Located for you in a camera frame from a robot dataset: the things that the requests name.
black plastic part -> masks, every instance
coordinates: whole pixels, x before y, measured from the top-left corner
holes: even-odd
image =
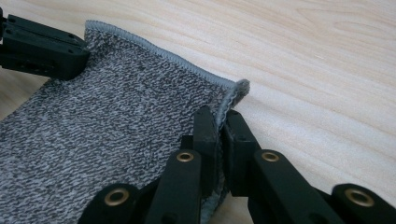
[[[112,202],[120,199],[122,194],[119,192],[111,193],[113,190],[125,189],[128,191],[128,198],[125,202],[119,205],[108,205],[106,203],[106,196],[112,195],[114,198],[109,198]],[[131,211],[134,207],[134,201],[137,198],[138,189],[127,184],[114,184],[102,189],[85,208],[78,224],[127,224],[131,219]]]
[[[218,133],[215,128],[213,115],[209,106],[204,106],[194,113],[194,126],[192,132],[193,149],[202,158],[202,196],[212,195],[218,184],[218,171],[216,161],[218,159]]]
[[[3,39],[3,22],[6,21],[6,18],[3,17],[3,9],[0,8],[0,41]]]
[[[146,223],[199,223],[200,179],[199,153],[194,150],[179,150],[173,153],[166,163]]]
[[[276,223],[344,223],[281,153],[254,153],[253,172]]]
[[[361,186],[337,185],[331,199],[333,209],[346,223],[396,223],[396,209]]]
[[[156,179],[144,188],[140,189],[137,193],[134,207],[131,210],[131,219],[129,224],[143,224],[146,221],[146,216],[151,207],[152,199],[158,188],[160,179]]]
[[[79,37],[13,15],[2,21],[3,68],[69,80],[85,68],[90,53]]]
[[[231,194],[247,197],[249,194],[249,167],[253,154],[261,149],[242,115],[234,110],[227,113],[222,130],[224,173]]]

gray fabric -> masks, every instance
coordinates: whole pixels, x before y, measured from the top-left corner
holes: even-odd
[[[160,176],[194,111],[209,105],[219,128],[248,93],[246,80],[216,77],[108,24],[88,21],[85,39],[92,55],[80,76],[50,80],[0,122],[0,223],[76,223],[102,188]],[[203,201],[203,222],[222,188]]]

table surface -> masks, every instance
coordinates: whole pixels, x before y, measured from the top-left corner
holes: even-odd
[[[396,2],[0,0],[8,13],[83,37],[99,20],[146,38],[250,94],[236,107],[262,148],[325,192],[341,183],[396,205]],[[0,68],[0,119],[47,79]],[[251,223],[228,197],[212,223]]]

brass screw hole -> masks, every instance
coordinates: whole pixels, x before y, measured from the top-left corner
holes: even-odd
[[[347,189],[345,194],[350,201],[357,205],[363,207],[372,207],[375,204],[374,199],[370,195],[359,189]]]
[[[272,152],[264,152],[262,153],[262,159],[265,161],[279,161],[279,157]]]
[[[126,189],[113,189],[105,197],[105,203],[108,206],[117,206],[129,198],[129,192]]]
[[[177,155],[178,161],[186,162],[186,161],[192,161],[193,159],[194,159],[194,155],[192,155],[190,152],[182,152]]]

wooden table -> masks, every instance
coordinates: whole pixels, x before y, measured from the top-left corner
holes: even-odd
[[[396,205],[396,2],[0,0],[0,7],[83,37],[105,21],[231,80],[263,148],[314,187],[355,183]],[[0,119],[47,79],[0,69]],[[212,223],[249,223],[228,198]]]

